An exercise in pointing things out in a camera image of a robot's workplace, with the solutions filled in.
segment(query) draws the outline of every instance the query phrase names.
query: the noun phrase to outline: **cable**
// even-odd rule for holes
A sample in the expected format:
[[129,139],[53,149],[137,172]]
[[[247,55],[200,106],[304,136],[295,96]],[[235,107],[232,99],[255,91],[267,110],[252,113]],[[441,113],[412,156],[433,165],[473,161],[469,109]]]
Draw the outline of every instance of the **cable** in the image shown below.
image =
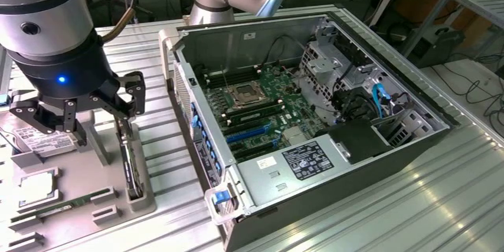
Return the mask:
[[[503,45],[503,47],[501,47],[500,55],[503,54],[503,52],[504,52],[504,45]],[[501,57],[500,57],[500,59],[499,59],[499,61],[497,61],[497,68],[496,68],[496,71],[500,69],[501,61],[503,61],[503,55],[501,55]],[[499,83],[500,83],[500,85],[501,85],[501,91],[504,92],[503,80],[501,80],[500,76],[497,76],[497,78],[499,78]]]
[[[372,13],[369,19],[372,19],[372,17],[375,16],[376,14],[376,11],[379,10],[379,7],[380,7],[380,4],[384,0],[380,0],[380,2],[377,3],[377,6],[376,6],[376,9],[375,9],[375,12]],[[364,20],[365,19],[365,16],[368,15],[368,11],[371,9],[371,1],[369,1],[369,5],[368,5],[368,8],[365,9],[365,12],[364,12],[364,16],[363,16],[363,22],[365,23],[369,19]]]
[[224,67],[223,67],[223,65],[220,65],[220,71],[223,72],[224,83],[227,84],[227,92],[229,92],[229,85],[228,85],[228,80],[227,80],[227,74],[224,73]]
[[376,116],[380,116],[379,108],[373,104],[372,100],[361,94],[355,94],[355,96],[360,97],[367,102],[367,104],[371,106],[372,110],[375,111]]
[[467,55],[464,53],[452,53],[448,56],[447,63],[452,60],[452,58],[456,55],[460,56],[460,57],[463,57],[463,58],[467,58],[467,59],[471,59],[473,61],[477,61],[481,64],[493,64],[493,63],[497,63],[497,68],[499,68],[500,61],[504,58],[504,45],[503,45],[501,50],[500,50],[499,53],[489,54],[489,55],[483,55],[483,56],[479,56],[479,57],[472,57],[472,56],[469,56],[469,55]]
[[[497,115],[497,122],[499,122],[499,124],[500,124],[501,126],[504,126],[504,122],[503,122],[501,119],[500,119],[500,113],[504,112],[504,104],[503,104],[504,92],[500,93],[500,94],[491,94],[487,90],[484,90],[481,87],[479,87],[479,84],[480,84],[480,81],[479,81],[479,80],[472,81],[468,77],[465,77],[464,75],[459,74],[459,73],[455,72],[452,69],[449,69],[448,66],[445,66],[444,64],[441,64],[441,66],[444,66],[449,72],[452,72],[453,74],[456,74],[457,76],[463,77],[467,81],[471,82],[469,88],[468,88],[468,90],[467,90],[464,93],[456,92],[456,91],[453,90],[453,88],[449,86],[448,82],[447,82],[447,81],[444,80],[444,78],[441,77],[441,75],[439,74],[437,70],[431,66],[431,69],[432,69],[433,72],[437,74],[437,76],[440,77],[441,81],[443,81],[444,84],[448,86],[449,90],[451,90],[456,95],[459,95],[459,96],[464,96],[467,103],[469,103],[469,104],[475,104],[475,103],[481,103],[481,102],[484,102],[484,101],[487,101],[487,100],[493,99],[492,103],[489,104],[489,106],[488,106],[487,109],[484,110],[483,116],[488,118],[488,122],[489,122],[489,125],[491,125],[493,131],[495,131],[499,135],[501,135],[501,136],[504,137],[504,135],[503,135],[503,134],[499,132],[499,130],[496,129],[496,126],[495,126],[493,121],[492,121],[492,116],[495,116],[495,114],[496,114],[496,115]],[[489,95],[489,97],[487,97],[487,98],[484,98],[484,99],[481,99],[481,100],[479,100],[479,101],[472,102],[472,101],[469,101],[469,99],[468,99],[468,95],[469,95],[469,93],[471,93],[473,90],[476,90],[476,89],[480,89],[484,93],[487,93],[487,94]],[[491,109],[491,107],[495,105],[496,102],[500,103],[500,108],[499,108],[499,110],[493,110],[493,111],[488,112],[489,109]]]
[[[447,17],[449,17],[455,12],[457,12],[459,11],[459,9],[460,9],[460,5],[457,5],[457,7],[455,7],[455,9],[451,11],[451,12],[448,12],[445,15],[443,15],[443,16],[439,16],[437,18],[435,18],[433,20],[435,21],[437,21],[437,20],[441,20],[441,19],[444,19],[444,18],[447,18]],[[411,22],[413,25],[416,25],[416,24],[421,24],[423,22]]]
[[336,112],[335,110],[331,110],[331,109],[327,109],[325,107],[323,106],[317,106],[315,103],[312,103],[312,106],[315,106],[316,108],[321,109],[321,110],[325,110],[327,112]]
[[113,40],[120,32],[123,32],[124,27],[128,25],[129,20],[135,16],[135,7],[136,7],[136,0],[132,0],[132,3],[129,3],[129,8],[125,11],[123,17],[120,18],[117,25],[113,27],[113,29],[101,37],[103,42],[107,43],[111,40]]
[[[275,46],[276,42],[277,42],[281,38],[288,38],[288,39],[291,39],[291,40],[299,45],[299,47],[303,49],[303,51],[305,50],[305,46],[304,46],[304,45],[301,44],[301,42],[300,42],[299,40],[296,40],[292,36],[289,36],[289,35],[281,35],[281,36],[279,36],[279,37],[273,40],[273,43],[272,43],[271,46],[269,46],[267,56],[265,56],[265,58],[263,59],[263,61],[260,62],[260,68],[263,68],[264,64],[268,62],[268,58],[269,58],[269,55],[271,55],[271,52],[272,52],[273,46]],[[279,58],[280,58],[280,56],[283,55],[283,53],[284,53],[284,47],[283,47],[283,49],[281,49],[280,54],[277,55]]]
[[341,80],[347,77],[348,73],[349,73],[349,70],[352,70],[352,63],[348,65],[343,75],[336,79],[336,81],[333,82],[333,85],[332,85],[332,93],[335,92],[335,89],[336,89],[336,85],[341,82]]
[[393,98],[393,101],[396,102],[401,98],[401,96],[407,96],[408,103],[412,102],[411,96],[405,91],[403,93],[400,93],[397,97]]
[[168,6],[172,8],[172,11],[173,11],[173,16],[176,17],[176,10],[175,10],[175,7],[173,7],[173,4],[172,4],[172,1],[171,0],[164,0],[165,1],[165,6],[167,6],[167,18],[169,19],[171,17],[168,16]]

